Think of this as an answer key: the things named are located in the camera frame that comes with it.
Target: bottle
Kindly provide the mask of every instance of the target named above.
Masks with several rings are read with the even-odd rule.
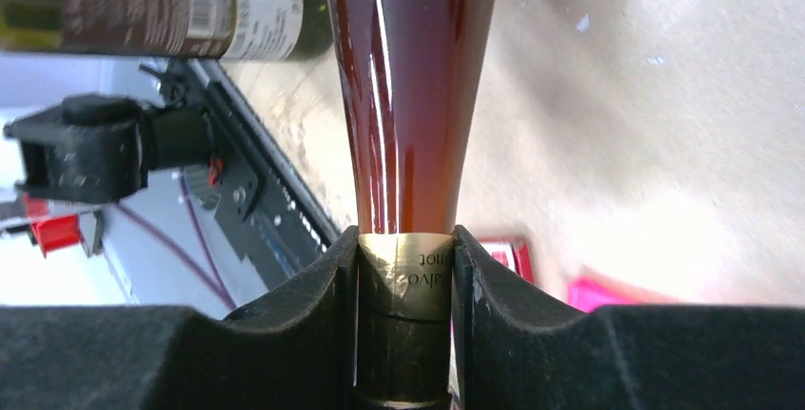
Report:
[[[448,408],[464,156],[495,0],[329,0],[359,213],[358,408]]]
[[[331,44],[327,0],[0,0],[0,50],[292,61]]]

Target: purple cable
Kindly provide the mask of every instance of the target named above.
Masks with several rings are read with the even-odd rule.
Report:
[[[203,282],[205,286],[207,286],[208,289],[210,289],[210,291],[215,293],[215,295],[221,299],[221,301],[229,310],[235,310],[237,308],[237,304],[234,303],[232,296],[230,296],[225,289],[220,288],[215,283],[215,281],[213,281],[213,279],[211,279],[210,276],[208,276],[204,272],[204,270],[200,268],[195,261],[193,261],[193,258],[191,258],[190,255],[187,254],[187,252],[185,252],[176,242],[174,242],[173,239],[168,237],[167,234],[163,233],[159,228],[154,226],[151,222],[145,220],[139,214],[135,213],[128,207],[122,204],[117,204],[114,207],[118,211],[120,211],[121,214],[128,217],[129,220],[136,223],[138,226],[146,230],[149,234],[154,236],[154,238],[157,239],[160,243],[162,243],[163,246],[170,249],[170,251],[173,252],[176,255],[176,257],[179,260],[181,260],[181,262],[185,266],[187,266],[187,268],[193,274],[195,274],[196,277],[198,277],[198,279],[201,280],[201,282]]]
[[[207,264],[210,265],[210,269],[213,270],[213,277],[218,282],[218,286],[226,292],[229,299],[233,301],[234,299],[227,291],[224,280],[221,278],[218,267],[215,265],[213,255],[210,253],[210,248],[207,246],[207,240],[204,239],[204,234],[201,233],[201,226],[198,225],[198,217],[196,216],[196,210],[193,209],[193,200],[190,198],[190,191],[187,190],[187,179],[185,179],[184,174],[179,174],[178,187],[181,190],[181,198],[184,200],[184,205],[187,207],[187,215],[190,216],[190,220],[193,223],[193,231],[196,233],[196,239],[198,239],[198,243],[201,244],[201,249],[204,251],[204,258],[207,259]]]

